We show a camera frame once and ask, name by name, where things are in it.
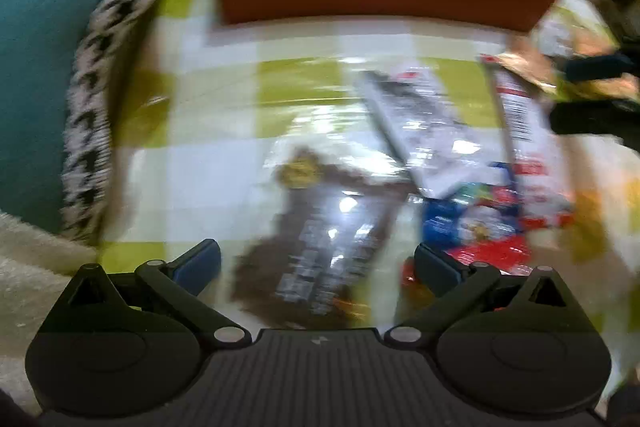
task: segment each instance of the teal fabric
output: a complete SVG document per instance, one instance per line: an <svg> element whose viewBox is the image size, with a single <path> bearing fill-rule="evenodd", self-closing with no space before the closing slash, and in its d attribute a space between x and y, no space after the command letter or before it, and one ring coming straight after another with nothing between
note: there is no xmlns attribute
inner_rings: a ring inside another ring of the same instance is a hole
<svg viewBox="0 0 640 427"><path fill-rule="evenodd" d="M0 0L0 209L60 232L66 88L98 0Z"/></svg>

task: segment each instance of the table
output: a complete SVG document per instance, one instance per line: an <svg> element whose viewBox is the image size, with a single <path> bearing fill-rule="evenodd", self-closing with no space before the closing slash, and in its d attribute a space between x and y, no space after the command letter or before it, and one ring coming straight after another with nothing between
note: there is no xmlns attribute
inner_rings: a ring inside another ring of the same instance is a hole
<svg viewBox="0 0 640 427"><path fill-rule="evenodd" d="M497 54L494 28L395 17L342 17L222 26L215 0L161 0L133 67L114 125L114 184L100 238L107 271L148 259L172 260L211 237L223 271L200 296L252 333L262 327L230 300L239 256L269 232L282 193L269 164L299 130L310 144L342 133L383 148L350 83L358 65L408 58L434 68L489 157L506 159L500 123L479 54ZM583 0L558 0L587 25L602 21ZM553 265L612 350L607 392L640 361L640 158L611 137L563 137L574 184L571 229L528 237L532 265ZM401 209L386 247L357 294L370 306L363 324L393 323L401 264L419 242L420 205Z"/></svg>

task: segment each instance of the snack wrapper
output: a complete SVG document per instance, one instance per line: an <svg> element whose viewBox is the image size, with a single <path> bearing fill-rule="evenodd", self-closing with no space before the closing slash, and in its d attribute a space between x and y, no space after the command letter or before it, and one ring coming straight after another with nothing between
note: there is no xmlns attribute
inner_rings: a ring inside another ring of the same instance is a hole
<svg viewBox="0 0 640 427"><path fill-rule="evenodd" d="M273 233L242 257L233 298L272 327L348 328L358 314L351 289L366 276L412 185L369 184L305 149L277 176L285 210Z"/></svg>
<svg viewBox="0 0 640 427"><path fill-rule="evenodd" d="M511 275L528 275L531 268L529 248L523 235L510 235L498 241L482 241L450 250L450 256L462 264L489 263Z"/></svg>
<svg viewBox="0 0 640 427"><path fill-rule="evenodd" d="M483 182L469 182L445 200L424 206L422 240L449 251L520 232L520 204L515 180L504 163L486 167Z"/></svg>
<svg viewBox="0 0 640 427"><path fill-rule="evenodd" d="M493 57L483 57L495 85L513 150L513 172L522 202L525 230L562 227L571 222L573 205L561 150L542 107L517 76Z"/></svg>
<svg viewBox="0 0 640 427"><path fill-rule="evenodd" d="M366 71L356 87L423 196L442 198L484 166L473 130L430 68Z"/></svg>

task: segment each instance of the white packaging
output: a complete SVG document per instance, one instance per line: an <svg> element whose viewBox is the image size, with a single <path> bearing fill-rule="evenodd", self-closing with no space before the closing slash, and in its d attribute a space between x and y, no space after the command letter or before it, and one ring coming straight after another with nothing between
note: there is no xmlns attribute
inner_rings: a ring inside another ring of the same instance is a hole
<svg viewBox="0 0 640 427"><path fill-rule="evenodd" d="M527 230L560 227L571 220L568 177L562 152L543 109L500 66L492 68L513 147L513 172Z"/></svg>
<svg viewBox="0 0 640 427"><path fill-rule="evenodd" d="M443 198L476 178L485 164L481 145L430 68L366 71L357 87L423 196Z"/></svg>

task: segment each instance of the candy bar wrapper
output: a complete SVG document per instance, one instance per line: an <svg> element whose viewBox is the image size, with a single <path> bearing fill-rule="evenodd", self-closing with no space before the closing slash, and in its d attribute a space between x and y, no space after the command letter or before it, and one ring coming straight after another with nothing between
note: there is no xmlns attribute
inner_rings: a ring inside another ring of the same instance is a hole
<svg viewBox="0 0 640 427"><path fill-rule="evenodd" d="M448 251L520 232L510 167L496 162L486 166L482 178L463 184L449 198L425 202L422 240L431 248Z"/></svg>
<svg viewBox="0 0 640 427"><path fill-rule="evenodd" d="M474 131L462 123L431 68L366 71L356 89L423 196L442 198L484 166Z"/></svg>
<svg viewBox="0 0 640 427"><path fill-rule="evenodd" d="M371 325L367 277L416 188L352 100L305 106L265 158L232 297L270 327Z"/></svg>
<svg viewBox="0 0 640 427"><path fill-rule="evenodd" d="M348 328L366 313L352 288L367 275L413 186L371 184L304 148L276 175L285 209L273 233L242 257L233 298L272 327Z"/></svg>
<svg viewBox="0 0 640 427"><path fill-rule="evenodd" d="M482 58L495 86L525 230L562 227L572 220L568 175L556 137L536 93L493 57Z"/></svg>

